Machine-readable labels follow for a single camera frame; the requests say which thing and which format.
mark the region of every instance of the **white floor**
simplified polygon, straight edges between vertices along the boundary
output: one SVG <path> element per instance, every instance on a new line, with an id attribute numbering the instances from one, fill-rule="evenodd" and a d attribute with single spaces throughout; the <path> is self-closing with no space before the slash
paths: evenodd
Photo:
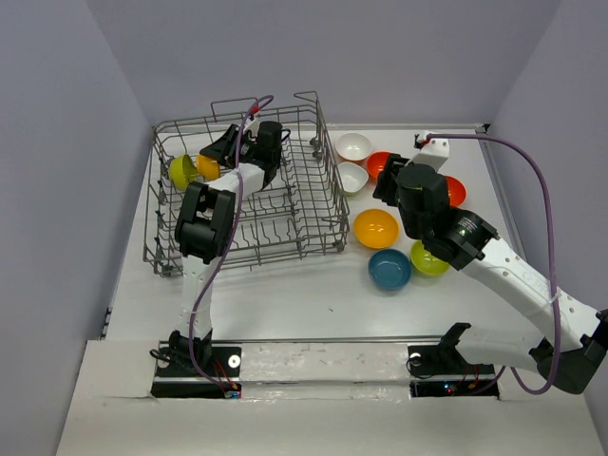
<path id="1" fill-rule="evenodd" d="M 332 131 L 333 140 L 346 131 Z M 413 153 L 411 130 L 362 132 L 375 150 Z M 508 239 L 480 146 L 452 142 L 442 171 L 465 183 L 463 207 Z M 349 199 L 351 222 L 364 209 L 383 207 L 371 191 L 369 185 Z M 500 382 L 500 401 L 410 399 L 405 344 L 247 343 L 242 399 L 150 397 L 154 360 L 148 351 L 173 329 L 181 279 L 153 275 L 142 262 L 144 204 L 135 217 L 107 339 L 87 346 L 59 456 L 603 454 L 582 396 L 558 390 L 529 396 L 509 373 Z M 341 255 L 220 273 L 214 336 L 420 336 L 442 334 L 456 321 L 531 327 L 455 271 L 435 280 L 415 276 L 401 292 L 381 293 L 367 274 L 372 251 L 352 234 L 348 242 Z M 402 235 L 395 247 L 408 252 L 411 243 Z M 531 386 L 542 381 L 533 373 L 523 377 Z"/>

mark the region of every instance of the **metal wire basket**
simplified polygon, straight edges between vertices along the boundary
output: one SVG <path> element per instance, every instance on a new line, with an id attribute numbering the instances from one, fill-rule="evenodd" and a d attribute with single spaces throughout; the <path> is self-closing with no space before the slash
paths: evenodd
<path id="1" fill-rule="evenodd" d="M 299 104 L 260 111 L 262 120 L 281 122 L 292 133 L 283 145 L 275 179 L 243 202 L 235 240 L 223 268 L 253 268 L 344 250 L 349 206 L 321 106 L 316 92 L 294 96 Z M 230 124 L 240 124 L 255 99 L 213 102 L 211 116 L 163 122 L 154 128 L 147 173 L 143 261 L 153 266 L 155 274 L 181 273 L 180 249 L 173 233 L 183 193 L 169 179 L 169 163 L 183 154 L 194 159 Z M 218 113 L 220 107 L 235 104 L 243 110 Z"/>

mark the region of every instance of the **yellow bowl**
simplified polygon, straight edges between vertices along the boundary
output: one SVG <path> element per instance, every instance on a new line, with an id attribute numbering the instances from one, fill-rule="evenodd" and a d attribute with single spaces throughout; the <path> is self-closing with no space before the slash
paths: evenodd
<path id="1" fill-rule="evenodd" d="M 186 187 L 197 178 L 197 168 L 194 167 L 189 155 L 182 155 L 173 159 L 169 164 L 169 179 L 175 188 L 186 191 Z"/>
<path id="2" fill-rule="evenodd" d="M 411 246 L 409 258 L 411 259 L 411 264 L 414 265 L 414 268 L 427 276 L 441 276 L 449 269 L 448 263 L 431 255 L 430 252 L 425 249 L 422 240 L 417 240 L 414 242 L 414 245 Z"/>
<path id="3" fill-rule="evenodd" d="M 219 178 L 219 164 L 204 155 L 197 156 L 197 171 L 207 181 L 214 181 Z"/>
<path id="4" fill-rule="evenodd" d="M 395 217 L 382 209 L 368 209 L 354 220 L 354 235 L 372 249 L 386 249 L 399 237 Z"/>

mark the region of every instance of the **white bowl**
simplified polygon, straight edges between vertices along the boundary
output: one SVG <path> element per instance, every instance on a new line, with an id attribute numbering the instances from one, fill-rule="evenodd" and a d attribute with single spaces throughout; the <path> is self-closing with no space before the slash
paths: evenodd
<path id="1" fill-rule="evenodd" d="M 371 142 L 358 133 L 347 133 L 338 139 L 335 150 L 344 160 L 361 162 L 371 155 Z"/>
<path id="2" fill-rule="evenodd" d="M 338 172 L 340 173 L 344 193 L 349 196 L 361 190 L 370 178 L 364 168 L 350 161 L 342 161 L 338 164 Z"/>

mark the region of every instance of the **red bowl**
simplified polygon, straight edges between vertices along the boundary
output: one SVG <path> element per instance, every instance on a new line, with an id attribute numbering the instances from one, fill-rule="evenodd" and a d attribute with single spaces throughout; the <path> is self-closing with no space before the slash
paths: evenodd
<path id="1" fill-rule="evenodd" d="M 375 152 L 368 158 L 368 174 L 374 180 L 378 180 L 378 176 L 384 169 L 384 165 L 387 164 L 390 152 Z"/>
<path id="2" fill-rule="evenodd" d="M 462 182 L 451 176 L 446 176 L 447 195 L 450 206 L 460 206 L 466 200 L 466 188 Z"/>

